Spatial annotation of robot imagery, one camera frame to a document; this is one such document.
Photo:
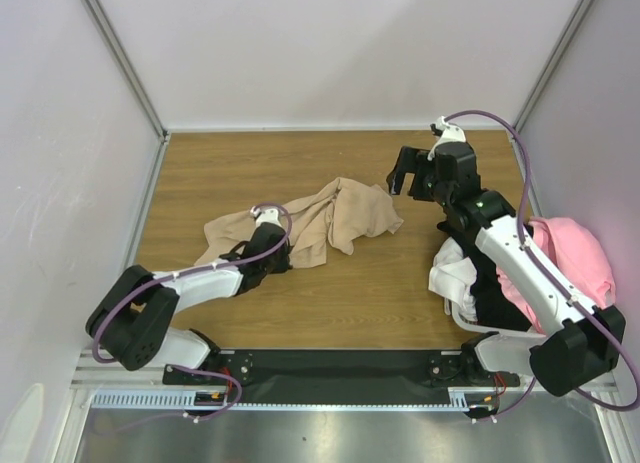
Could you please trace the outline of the beige t shirt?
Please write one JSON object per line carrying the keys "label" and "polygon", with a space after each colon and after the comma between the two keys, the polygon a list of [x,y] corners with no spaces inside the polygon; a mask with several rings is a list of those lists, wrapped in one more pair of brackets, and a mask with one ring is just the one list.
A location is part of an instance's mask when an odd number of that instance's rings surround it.
{"label": "beige t shirt", "polygon": [[[318,193],[284,205],[293,227],[289,236],[290,261],[295,269],[324,265],[327,249],[346,255],[354,252],[354,240],[395,233],[404,220],[380,186],[367,186],[348,178],[336,178]],[[248,239],[256,220],[249,210],[218,217],[204,225],[206,251],[197,266],[211,263],[239,242]]]}

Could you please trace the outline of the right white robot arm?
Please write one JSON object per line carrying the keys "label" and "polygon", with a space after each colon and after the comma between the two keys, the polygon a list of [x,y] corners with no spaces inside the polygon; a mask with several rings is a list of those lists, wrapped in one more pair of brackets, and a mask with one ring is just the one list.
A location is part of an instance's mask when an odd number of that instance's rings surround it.
{"label": "right white robot arm", "polygon": [[554,396],[616,368],[626,320],[613,306],[599,308],[534,244],[516,211],[497,191],[485,189],[476,155],[466,142],[424,150],[404,146],[387,177],[391,194],[437,203],[449,229],[488,257],[533,310],[539,333],[490,330],[472,340],[460,360],[463,378],[484,384],[496,372],[530,375]]}

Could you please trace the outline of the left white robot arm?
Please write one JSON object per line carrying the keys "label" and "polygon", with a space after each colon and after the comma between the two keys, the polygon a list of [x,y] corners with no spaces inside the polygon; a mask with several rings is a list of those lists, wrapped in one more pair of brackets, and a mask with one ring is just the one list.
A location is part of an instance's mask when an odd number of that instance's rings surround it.
{"label": "left white robot arm", "polygon": [[257,288],[268,275],[288,271],[290,232],[263,222],[249,240],[207,265],[163,274],[140,265],[126,268],[86,322],[94,360],[117,362],[128,371],[146,366],[162,349],[176,313],[239,296]]}

